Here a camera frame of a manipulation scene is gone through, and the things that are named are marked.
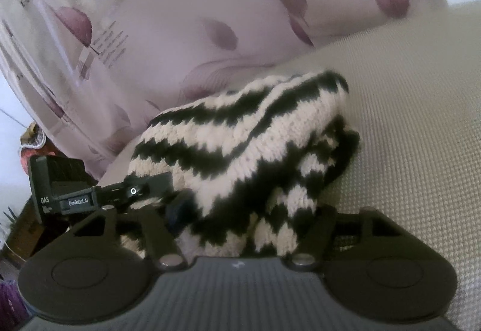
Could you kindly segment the beige woven mattress cover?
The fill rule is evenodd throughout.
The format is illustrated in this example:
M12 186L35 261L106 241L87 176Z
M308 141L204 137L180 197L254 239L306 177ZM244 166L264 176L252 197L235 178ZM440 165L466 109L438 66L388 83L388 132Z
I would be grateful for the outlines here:
M360 150L327 199L380 209L457 272L445 318L420 330L480 327L480 5L383 26L273 69L338 70ZM383 330L278 261L202 261L168 277L103 330Z

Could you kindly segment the pink leaf-print curtain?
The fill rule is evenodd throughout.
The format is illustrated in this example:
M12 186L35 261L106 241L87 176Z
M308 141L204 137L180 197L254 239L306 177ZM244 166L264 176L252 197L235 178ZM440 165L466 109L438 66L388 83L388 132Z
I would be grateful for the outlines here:
M103 175L160 111L447 0L1 0L1 69L63 153Z

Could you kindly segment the purple patterned fabric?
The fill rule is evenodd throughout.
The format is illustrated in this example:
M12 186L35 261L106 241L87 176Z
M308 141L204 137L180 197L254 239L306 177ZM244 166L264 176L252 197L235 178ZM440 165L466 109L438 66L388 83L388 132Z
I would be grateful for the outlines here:
M0 285L1 331L15 330L29 318L15 281L1 281Z

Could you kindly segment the black and cream knitted garment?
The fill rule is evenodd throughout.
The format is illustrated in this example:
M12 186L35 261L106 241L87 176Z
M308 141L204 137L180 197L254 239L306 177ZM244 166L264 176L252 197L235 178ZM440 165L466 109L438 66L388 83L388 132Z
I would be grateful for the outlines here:
M172 187L133 208L157 207L188 261L293 254L358 148L348 94L331 70L271 75L158 114L127 175Z

